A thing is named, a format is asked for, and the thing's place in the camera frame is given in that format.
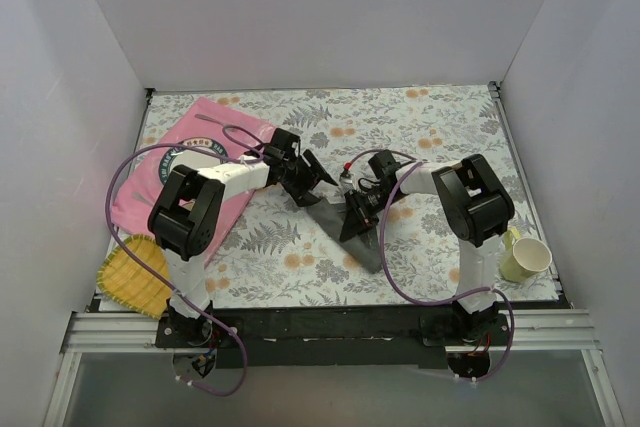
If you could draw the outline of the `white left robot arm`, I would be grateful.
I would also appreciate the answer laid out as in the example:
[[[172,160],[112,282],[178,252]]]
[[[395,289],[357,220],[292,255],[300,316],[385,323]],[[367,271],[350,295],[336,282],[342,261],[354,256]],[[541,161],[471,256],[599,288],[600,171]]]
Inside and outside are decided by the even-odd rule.
[[[269,141],[242,144],[245,153],[214,167],[174,167],[148,219],[148,230],[163,251],[173,293],[168,301],[171,329],[193,347],[213,333],[206,290],[205,251],[212,243],[222,206],[245,193],[279,184],[299,207],[320,201],[313,190],[337,182],[314,154],[299,149],[300,137],[277,128]]]

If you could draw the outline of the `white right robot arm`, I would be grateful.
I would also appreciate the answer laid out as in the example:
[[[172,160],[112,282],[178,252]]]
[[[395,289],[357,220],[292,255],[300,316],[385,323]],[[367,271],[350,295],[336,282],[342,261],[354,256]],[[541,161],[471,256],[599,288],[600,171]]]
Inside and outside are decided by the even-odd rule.
[[[436,196],[458,239],[459,281],[452,298],[421,302],[426,310],[421,334],[431,344],[459,340],[471,345],[501,328],[494,287],[497,252],[515,207],[487,160],[474,154],[448,163],[401,162],[389,150],[370,155],[374,177],[364,186],[354,185],[351,163],[345,163],[340,175],[345,199],[340,241],[371,234],[382,242],[394,203],[411,194]]]

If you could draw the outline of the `grey cloth napkin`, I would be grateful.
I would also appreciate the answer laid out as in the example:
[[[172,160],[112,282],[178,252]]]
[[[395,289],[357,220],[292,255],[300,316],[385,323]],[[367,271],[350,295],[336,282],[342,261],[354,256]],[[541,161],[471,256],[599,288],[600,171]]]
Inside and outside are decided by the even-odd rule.
[[[340,235],[346,220],[344,203],[331,204],[326,198],[322,198],[318,203],[307,207],[306,212],[364,270],[370,274],[377,274],[382,270],[376,226],[364,233],[356,234],[349,240],[341,240]]]

